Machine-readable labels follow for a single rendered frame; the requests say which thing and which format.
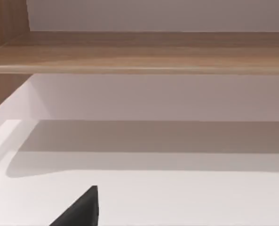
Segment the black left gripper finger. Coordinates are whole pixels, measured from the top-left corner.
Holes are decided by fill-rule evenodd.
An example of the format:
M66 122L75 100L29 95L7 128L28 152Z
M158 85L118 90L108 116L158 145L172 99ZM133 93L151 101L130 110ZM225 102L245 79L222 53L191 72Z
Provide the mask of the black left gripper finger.
M91 186L49 226L98 226L98 186Z

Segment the wooden open shelf unit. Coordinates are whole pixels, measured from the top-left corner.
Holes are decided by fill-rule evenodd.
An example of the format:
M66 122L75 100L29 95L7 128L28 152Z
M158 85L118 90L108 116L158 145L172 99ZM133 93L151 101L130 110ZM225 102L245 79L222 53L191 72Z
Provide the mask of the wooden open shelf unit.
M279 32L33 31L27 0L0 0L0 76L279 77Z

